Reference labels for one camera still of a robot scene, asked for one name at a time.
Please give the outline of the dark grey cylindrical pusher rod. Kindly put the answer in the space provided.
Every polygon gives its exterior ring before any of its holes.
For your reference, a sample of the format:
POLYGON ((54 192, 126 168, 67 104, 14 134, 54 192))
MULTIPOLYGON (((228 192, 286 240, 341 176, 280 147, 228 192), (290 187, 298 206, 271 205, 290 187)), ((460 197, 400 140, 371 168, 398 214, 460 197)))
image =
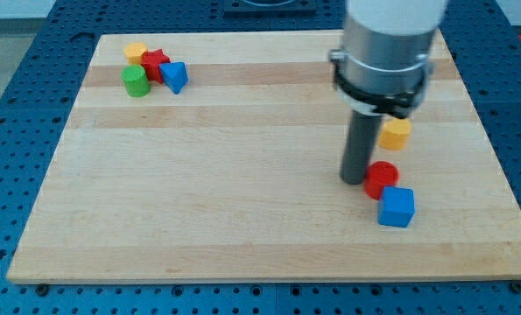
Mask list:
POLYGON ((364 181, 381 123, 380 115, 352 111, 341 161, 340 177, 343 182, 359 185, 364 181))

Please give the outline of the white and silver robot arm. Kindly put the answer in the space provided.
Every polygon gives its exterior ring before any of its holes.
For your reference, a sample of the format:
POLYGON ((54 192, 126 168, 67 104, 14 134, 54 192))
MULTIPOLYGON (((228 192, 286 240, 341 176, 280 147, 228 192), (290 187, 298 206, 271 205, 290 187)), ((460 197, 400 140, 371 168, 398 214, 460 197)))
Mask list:
POLYGON ((341 180, 363 182, 383 116, 406 118, 424 100, 431 45, 447 0, 348 0, 330 51, 334 89, 350 106, 341 180))

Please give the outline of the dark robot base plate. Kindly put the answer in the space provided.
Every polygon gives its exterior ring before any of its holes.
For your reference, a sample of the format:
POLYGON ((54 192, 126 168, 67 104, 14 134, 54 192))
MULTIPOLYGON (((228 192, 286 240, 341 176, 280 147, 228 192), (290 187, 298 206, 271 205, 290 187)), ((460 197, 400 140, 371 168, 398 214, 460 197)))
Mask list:
POLYGON ((316 0, 222 0, 223 15, 273 15, 280 13, 315 13, 316 0))

